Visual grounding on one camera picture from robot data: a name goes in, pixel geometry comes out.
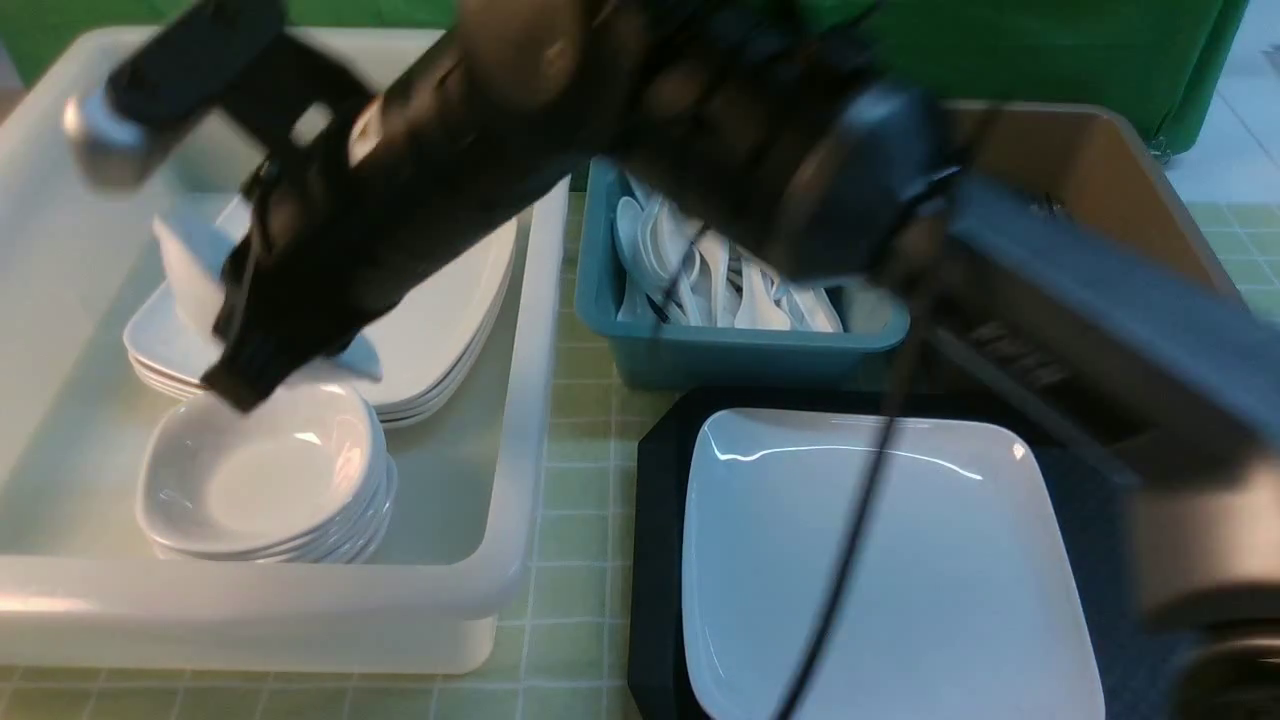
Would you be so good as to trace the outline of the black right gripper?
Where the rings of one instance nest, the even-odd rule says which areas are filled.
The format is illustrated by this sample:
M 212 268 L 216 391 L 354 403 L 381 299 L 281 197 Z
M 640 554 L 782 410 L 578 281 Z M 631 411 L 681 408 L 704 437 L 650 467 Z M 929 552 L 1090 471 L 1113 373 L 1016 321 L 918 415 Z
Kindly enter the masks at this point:
M 204 383 L 259 406 L 547 193 L 579 155 L 596 1 L 462 1 L 375 94 L 287 27 L 283 1 L 198 1 L 72 97 L 86 177 L 142 184 L 210 111 L 266 151 L 250 231 L 221 272 L 221 355 Z

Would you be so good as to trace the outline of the grey black robot arm right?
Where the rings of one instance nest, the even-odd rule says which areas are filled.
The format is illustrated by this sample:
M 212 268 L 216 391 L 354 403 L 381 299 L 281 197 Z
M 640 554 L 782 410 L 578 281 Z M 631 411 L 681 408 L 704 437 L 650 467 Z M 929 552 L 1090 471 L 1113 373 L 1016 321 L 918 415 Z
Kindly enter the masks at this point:
M 462 1 L 375 94 L 294 37 L 283 1 L 198 1 L 61 124 L 110 190 L 142 184 L 211 110 L 265 149 L 204 373 L 242 413 L 594 156 L 794 283 L 860 275 L 902 300 L 879 445 L 778 719 L 835 637 L 924 340 L 1135 483 L 1142 615 L 1201 633 L 1174 717 L 1275 719 L 1277 331 L 977 174 L 998 106 L 960 143 L 876 61 L 864 20 L 814 32 L 792 1 Z

